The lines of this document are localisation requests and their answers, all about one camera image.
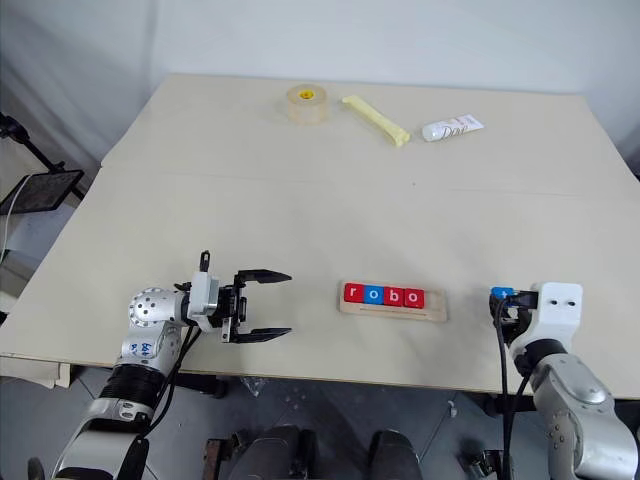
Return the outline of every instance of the blue block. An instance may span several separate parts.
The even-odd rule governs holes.
[[[509,295],[515,295],[515,290],[511,287],[493,287],[491,295],[499,299],[507,298]]]
[[[378,287],[377,285],[364,286],[364,303],[371,303],[373,305],[382,305],[383,302],[384,302],[384,287]]]

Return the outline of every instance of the black cable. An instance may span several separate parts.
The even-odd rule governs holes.
[[[509,452],[511,450],[511,433],[513,432],[513,423],[516,418],[516,412],[518,411],[518,402],[520,402],[522,394],[524,393],[524,389],[527,387],[530,378],[531,372],[528,372],[524,377],[522,377],[522,381],[520,382],[520,386],[518,387],[516,396],[513,398],[513,402],[511,403],[511,408],[509,408],[509,413],[507,415],[508,431],[504,442],[505,455],[509,455]]]
[[[153,429],[158,426],[158,424],[162,421],[162,419],[165,417],[165,415],[169,411],[169,406],[171,405],[171,401],[173,400],[173,392],[175,391],[175,388],[176,388],[176,380],[178,378],[178,371],[180,370],[180,366],[182,365],[182,360],[187,355],[187,352],[191,349],[193,344],[196,343],[196,340],[202,333],[202,330],[198,328],[198,331],[196,332],[196,334],[193,336],[193,338],[191,338],[193,328],[194,327],[189,327],[189,329],[187,330],[187,334],[184,337],[184,342],[182,343],[182,348],[180,349],[178,359],[176,360],[175,365],[171,369],[171,372],[169,372],[169,375],[167,376],[167,380],[165,381],[158,395],[158,402],[156,404],[156,407],[160,403],[160,400],[162,399],[162,397],[164,396],[164,392],[166,391],[167,387],[169,387],[169,393],[167,394],[167,399],[164,402],[164,407],[162,408],[162,411],[160,412],[160,414],[156,417],[153,423],[151,423],[151,425],[143,435],[145,437],[149,435],[153,431]]]
[[[507,302],[506,298],[500,300],[498,307],[493,316],[494,326],[496,327],[496,333],[498,335],[498,349],[500,351],[500,378],[502,381],[502,442],[503,442],[503,455],[502,455],[502,477],[504,480],[511,479],[511,467],[509,461],[509,454],[505,451],[508,446],[507,437],[509,435],[509,419],[507,418],[507,406],[509,405],[509,389],[507,385],[507,359],[505,354],[504,335],[502,334],[502,310]]]

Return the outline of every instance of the masking tape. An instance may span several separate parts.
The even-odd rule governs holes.
[[[314,125],[327,118],[327,92],[318,85],[303,84],[287,92],[289,120]]]

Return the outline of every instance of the toothpaste tube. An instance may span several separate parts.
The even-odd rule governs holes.
[[[443,122],[430,123],[422,128],[422,136],[427,142],[436,142],[443,138],[462,135],[484,128],[472,115],[462,115],[460,117],[444,120]]]

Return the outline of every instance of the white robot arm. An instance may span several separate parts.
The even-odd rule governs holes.
[[[113,373],[62,453],[53,478],[142,478],[149,449],[145,436],[159,421],[151,420],[200,331],[221,329],[225,343],[264,342],[290,331],[264,328],[239,333],[238,327],[246,319],[245,282],[275,283],[291,277],[270,270],[241,270],[232,285],[220,287],[218,279],[207,273],[209,260],[209,252],[203,252],[192,281],[176,285],[176,290],[147,288],[133,297],[129,333]],[[183,343],[184,327],[189,331]],[[193,330],[197,333],[191,337]]]
[[[582,287],[551,282],[530,291],[498,287],[490,309],[548,427],[551,478],[632,480],[638,466],[633,435],[616,416],[611,392],[569,353],[580,325]]]

